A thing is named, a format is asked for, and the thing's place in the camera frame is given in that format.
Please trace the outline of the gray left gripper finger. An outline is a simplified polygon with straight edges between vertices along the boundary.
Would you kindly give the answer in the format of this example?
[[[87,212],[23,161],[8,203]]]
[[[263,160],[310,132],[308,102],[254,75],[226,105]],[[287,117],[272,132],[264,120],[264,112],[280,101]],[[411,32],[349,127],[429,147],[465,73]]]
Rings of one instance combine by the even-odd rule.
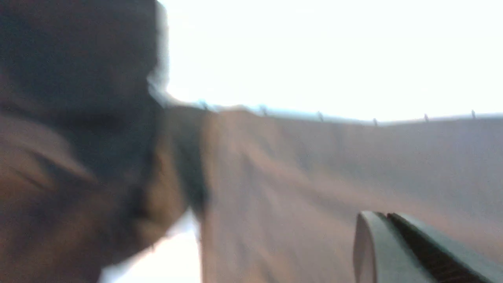
[[[353,247],[357,283],[501,283],[502,266],[404,213],[362,211]]]

